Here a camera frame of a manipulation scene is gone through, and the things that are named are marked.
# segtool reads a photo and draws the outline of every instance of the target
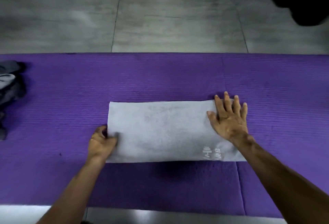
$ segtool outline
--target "pinky finger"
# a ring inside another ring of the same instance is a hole
[[[242,109],[241,109],[241,118],[243,120],[246,120],[247,118],[247,113],[248,113],[248,106],[247,103],[243,103]]]

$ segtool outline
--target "pile of clothes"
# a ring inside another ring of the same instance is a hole
[[[26,88],[20,73],[25,70],[24,63],[16,61],[0,62],[0,121],[4,118],[4,108],[25,96]],[[7,131],[0,122],[0,140],[6,138]]]

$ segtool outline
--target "purple yoga mat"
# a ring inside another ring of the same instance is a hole
[[[327,56],[1,57],[29,68],[27,96],[6,110],[0,204],[52,204],[84,163],[93,130],[107,121],[109,101],[198,101],[225,90],[248,102],[250,133],[264,148],[329,192]],[[235,162],[107,164],[89,205],[281,216],[249,165]]]

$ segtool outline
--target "tiled floor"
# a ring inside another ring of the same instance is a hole
[[[48,209],[49,206],[0,205],[0,223],[35,224]],[[283,219],[276,218],[102,208],[88,208],[84,220],[93,224],[286,224]]]
[[[0,53],[329,53],[329,20],[298,26],[272,0],[0,0],[0,8]]]

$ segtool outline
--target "folded garment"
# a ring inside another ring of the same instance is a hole
[[[107,162],[245,161],[241,153],[212,129],[211,101],[109,104],[108,135],[118,133]]]

